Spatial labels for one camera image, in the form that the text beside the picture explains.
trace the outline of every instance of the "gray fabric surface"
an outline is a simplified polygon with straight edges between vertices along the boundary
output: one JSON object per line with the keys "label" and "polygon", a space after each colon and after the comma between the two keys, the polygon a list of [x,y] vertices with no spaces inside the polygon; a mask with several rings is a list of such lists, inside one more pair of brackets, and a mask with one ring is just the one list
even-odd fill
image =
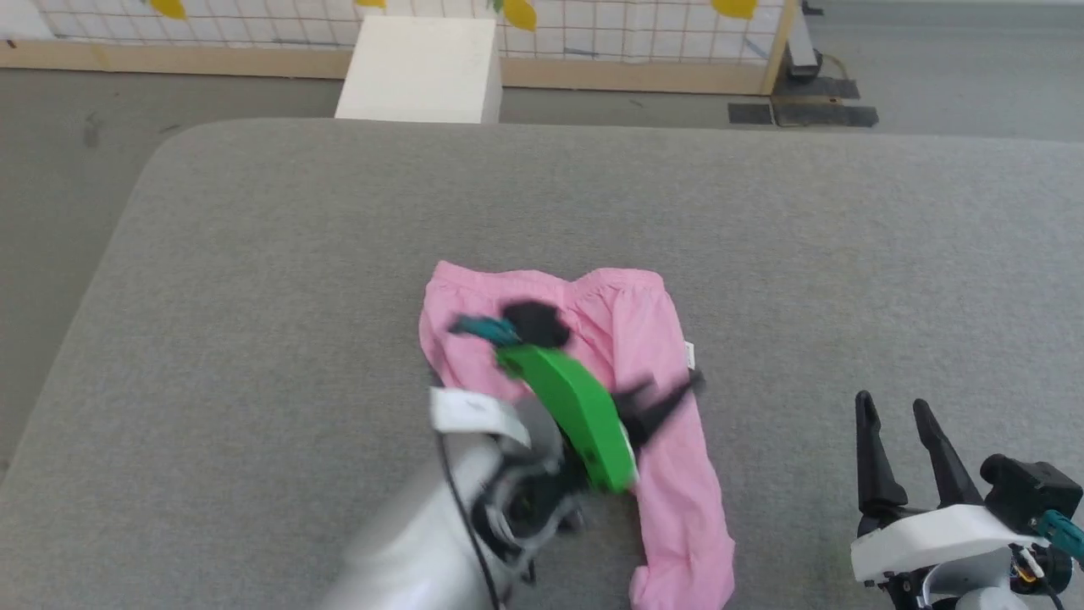
{"label": "gray fabric surface", "polygon": [[[887,609],[848,559],[859,390],[918,505],[935,492],[916,398],[976,475],[1003,452],[1084,481],[1081,167],[1077,145],[1028,141],[188,131],[141,177],[0,488],[0,599],[311,607],[349,536],[433,456],[417,315],[447,258],[662,273],[709,381],[738,543],[728,608]],[[588,517],[516,610],[628,607],[634,506]]]}

